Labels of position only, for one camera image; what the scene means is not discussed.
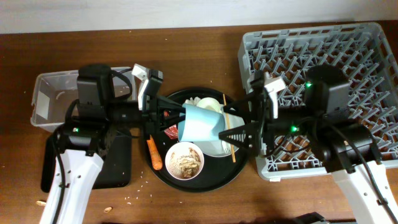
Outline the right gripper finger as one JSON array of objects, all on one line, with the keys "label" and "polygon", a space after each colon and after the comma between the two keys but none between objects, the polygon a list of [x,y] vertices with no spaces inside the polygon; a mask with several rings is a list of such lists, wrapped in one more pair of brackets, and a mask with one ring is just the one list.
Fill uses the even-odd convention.
[{"label": "right gripper finger", "polygon": [[240,149],[253,148],[254,124],[249,123],[237,128],[228,129],[219,133],[218,137]]},{"label": "right gripper finger", "polygon": [[225,113],[238,116],[243,120],[252,120],[252,113],[249,107],[251,100],[254,98],[252,93],[247,94],[242,100],[233,101],[223,107]]}]

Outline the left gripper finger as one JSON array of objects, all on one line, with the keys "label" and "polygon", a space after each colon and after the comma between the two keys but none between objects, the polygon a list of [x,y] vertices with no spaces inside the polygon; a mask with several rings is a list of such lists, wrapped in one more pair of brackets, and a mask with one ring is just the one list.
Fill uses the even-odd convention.
[{"label": "left gripper finger", "polygon": [[162,132],[165,129],[182,122],[182,118],[163,119],[156,122],[156,132]]},{"label": "left gripper finger", "polygon": [[166,98],[164,96],[158,96],[157,112],[162,114],[164,111],[186,113],[186,108],[184,108],[181,104],[172,101],[169,98]]}]

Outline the white cup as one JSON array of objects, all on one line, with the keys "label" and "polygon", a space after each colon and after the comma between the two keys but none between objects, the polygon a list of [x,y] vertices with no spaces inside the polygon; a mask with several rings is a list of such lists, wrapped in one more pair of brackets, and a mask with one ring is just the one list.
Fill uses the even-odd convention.
[{"label": "white cup", "polygon": [[197,104],[197,107],[203,108],[206,110],[211,110],[215,111],[217,113],[221,113],[221,105],[218,100],[211,98],[211,97],[206,97],[202,98]]}]

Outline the blue cup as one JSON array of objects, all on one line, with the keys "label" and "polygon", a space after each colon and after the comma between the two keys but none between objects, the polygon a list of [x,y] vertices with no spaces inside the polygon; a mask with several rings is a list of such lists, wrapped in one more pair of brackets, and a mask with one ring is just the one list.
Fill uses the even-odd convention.
[{"label": "blue cup", "polygon": [[219,133],[225,130],[224,116],[215,111],[184,103],[185,120],[177,125],[178,140],[189,142],[217,141]]}]

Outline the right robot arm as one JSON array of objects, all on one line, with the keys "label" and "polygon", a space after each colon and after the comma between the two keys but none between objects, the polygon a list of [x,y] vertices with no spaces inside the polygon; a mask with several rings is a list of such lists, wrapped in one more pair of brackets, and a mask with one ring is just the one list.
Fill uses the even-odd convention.
[{"label": "right robot arm", "polygon": [[249,112],[240,112],[238,101],[223,108],[246,124],[220,132],[222,141],[269,157],[282,150],[276,136],[305,136],[308,148],[347,198],[357,223],[397,222],[397,202],[379,148],[370,130],[349,117],[350,84],[341,69],[310,68],[299,108],[278,107],[277,94],[286,87],[281,77],[256,71],[249,85],[251,92],[243,99],[251,105]]}]

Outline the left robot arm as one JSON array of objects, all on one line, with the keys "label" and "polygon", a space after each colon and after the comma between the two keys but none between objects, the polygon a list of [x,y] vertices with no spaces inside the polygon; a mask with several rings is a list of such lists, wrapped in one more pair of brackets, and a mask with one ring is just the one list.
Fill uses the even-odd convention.
[{"label": "left robot arm", "polygon": [[130,68],[141,80],[140,95],[116,96],[113,79],[132,83],[105,64],[78,71],[78,98],[71,102],[65,122],[49,137],[55,153],[55,170],[41,223],[82,223],[94,183],[121,129],[141,128],[151,138],[185,120],[186,109],[157,93],[163,82],[159,70],[140,65]]}]

